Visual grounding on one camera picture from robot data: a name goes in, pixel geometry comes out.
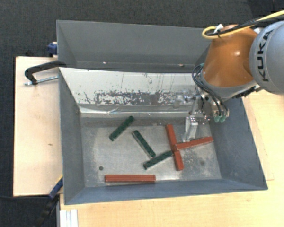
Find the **yellow cable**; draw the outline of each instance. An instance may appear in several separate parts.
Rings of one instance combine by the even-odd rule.
[[[258,19],[257,21],[260,21],[260,20],[265,20],[265,19],[269,19],[269,18],[273,18],[273,17],[277,17],[277,16],[280,16],[280,15],[284,15],[284,10],[282,11],[279,11],[279,12],[276,12],[276,13],[273,13],[273,14],[270,14],[270,15],[267,15],[265,17],[262,17],[260,19]],[[250,27],[253,27],[253,25],[250,25],[250,26],[247,26],[247,27],[243,27],[243,28],[239,28],[239,29],[236,29],[236,30],[233,30],[233,31],[230,31],[228,33],[224,33],[224,34],[221,34],[220,36],[218,35],[206,35],[205,33],[209,30],[214,30],[216,29],[216,26],[210,26],[210,27],[207,27],[206,29],[204,29],[202,31],[202,36],[205,38],[205,39],[217,39],[217,38],[223,38],[223,37],[226,37],[226,36],[229,36],[229,35],[232,35],[234,33],[237,33],[237,32],[240,32],[246,28],[250,28]]]

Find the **red wooden block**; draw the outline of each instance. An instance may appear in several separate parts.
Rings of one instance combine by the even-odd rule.
[[[213,142],[212,137],[203,137],[203,138],[191,140],[189,142],[178,143],[176,144],[176,148],[177,150],[181,150],[181,149],[186,149],[186,148],[190,148],[190,147],[194,147],[194,146],[198,146],[198,145],[202,145],[202,144],[210,143],[210,142]]]
[[[175,165],[176,165],[177,171],[183,170],[184,164],[183,164],[183,160],[182,160],[180,151],[177,150],[177,151],[174,152],[174,159],[175,159]]]
[[[154,183],[156,175],[105,175],[106,183]]]
[[[177,138],[175,135],[174,127],[172,126],[172,124],[167,124],[165,126],[165,129],[166,129],[167,137],[169,139],[169,144],[172,147],[173,145],[177,143]]]

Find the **kuka logo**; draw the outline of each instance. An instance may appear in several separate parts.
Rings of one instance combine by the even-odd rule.
[[[263,81],[268,81],[268,79],[266,78],[266,72],[264,70],[264,58],[263,58],[264,50],[263,49],[265,48],[266,41],[267,41],[267,39],[268,39],[268,37],[269,37],[271,32],[273,32],[273,30],[270,30],[269,32],[265,33],[265,35],[262,38],[263,40],[262,40],[262,42],[259,45],[259,50],[257,52],[257,54],[259,55],[257,57],[257,59],[258,59],[258,61],[260,61],[259,62],[260,64],[259,64],[259,66],[257,68],[258,68],[258,72],[261,75]]]

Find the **dark carpet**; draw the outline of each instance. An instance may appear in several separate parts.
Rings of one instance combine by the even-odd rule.
[[[207,27],[284,9],[284,0],[0,0],[0,196],[12,196],[13,57],[49,56],[57,19]],[[0,198],[0,227],[32,226],[45,198]],[[44,225],[55,226],[55,215]]]

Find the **wooden table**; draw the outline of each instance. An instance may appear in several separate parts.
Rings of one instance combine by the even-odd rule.
[[[48,194],[62,173],[58,82],[25,87],[24,70],[53,58],[17,57],[14,196]],[[37,73],[38,78],[57,71]],[[268,184],[267,191],[82,205],[79,226],[284,226],[284,96],[265,91],[244,98]]]

